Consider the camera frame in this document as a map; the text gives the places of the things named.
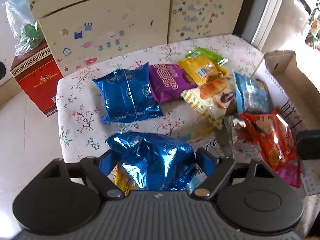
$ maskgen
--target yellow snack package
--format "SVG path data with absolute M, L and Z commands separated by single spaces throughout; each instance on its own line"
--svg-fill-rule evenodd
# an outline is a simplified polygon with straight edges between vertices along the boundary
M 112 182 L 116 184 L 126 196 L 129 194 L 130 190 L 138 189 L 134 180 L 130 177 L 120 163 L 118 163 L 116 166 L 116 175 Z
M 179 66 L 193 79 L 198 86 L 222 78 L 231 73 L 205 56 L 186 58 L 178 61 Z
M 234 81 L 230 76 L 217 78 L 200 87 L 185 90 L 181 96 L 206 121 L 222 129 L 223 118 L 234 99 Z

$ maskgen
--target open cardboard box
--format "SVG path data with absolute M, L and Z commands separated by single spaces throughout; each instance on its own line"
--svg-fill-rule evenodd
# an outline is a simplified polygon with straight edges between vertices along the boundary
M 271 108 L 281 109 L 294 138 L 301 130 L 320 130 L 320 93 L 318 84 L 310 81 L 317 82 L 320 78 L 314 77 L 320 67 L 320 52 L 314 55 L 318 58 L 308 63 L 303 60 L 308 58 L 303 50 L 270 52 L 264 57 L 267 67 L 261 64 L 253 75 L 267 84 Z M 302 161 L 301 171 L 306 195 L 320 193 L 320 160 Z

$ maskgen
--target floral tablecloth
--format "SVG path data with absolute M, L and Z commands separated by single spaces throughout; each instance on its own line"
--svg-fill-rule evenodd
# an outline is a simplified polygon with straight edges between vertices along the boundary
M 247 76 L 254 73 L 259 63 L 265 64 L 260 51 L 237 36 L 225 35 L 147 48 L 79 69 L 61 79 L 57 89 L 60 144 L 65 162 L 79 162 L 86 156 L 101 156 L 109 150 L 105 144 L 106 138 L 118 131 L 128 130 L 167 134 L 185 139 L 194 149 L 205 147 L 215 156 L 223 155 L 210 125 L 183 100 L 160 104 L 165 115 L 162 118 L 136 123 L 100 122 L 106 110 L 103 97 L 92 82 L 93 78 L 102 77 L 117 68 L 134 69 L 147 62 L 177 63 L 195 46 L 228 58 L 229 62 L 224 67 Z M 297 232 L 304 236 L 318 213 L 319 197 L 305 197 L 303 188 L 298 189 L 298 193 L 304 199 L 305 213 Z

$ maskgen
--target blue snack package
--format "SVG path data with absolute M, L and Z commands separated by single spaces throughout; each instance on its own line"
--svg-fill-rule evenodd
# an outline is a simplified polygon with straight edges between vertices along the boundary
M 192 146 L 167 135 L 119 132 L 106 143 L 120 154 L 122 167 L 143 190 L 185 190 L 197 171 Z
M 232 70 L 236 83 L 236 104 L 238 113 L 269 113 L 268 88 L 265 83 L 236 73 Z
M 105 101 L 106 122 L 137 122 L 163 116 L 153 100 L 149 85 L 149 63 L 134 70 L 116 69 L 98 79 L 97 84 Z

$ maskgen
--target gray ridged surface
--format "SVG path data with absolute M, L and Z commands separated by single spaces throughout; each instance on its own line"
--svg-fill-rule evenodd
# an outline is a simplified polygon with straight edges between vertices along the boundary
M 82 228 L 61 236 L 37 236 L 27 231 L 15 240 L 301 240 L 293 232 L 262 237 L 237 232 L 209 202 L 186 192 L 131 191 L 129 197 L 107 202 Z

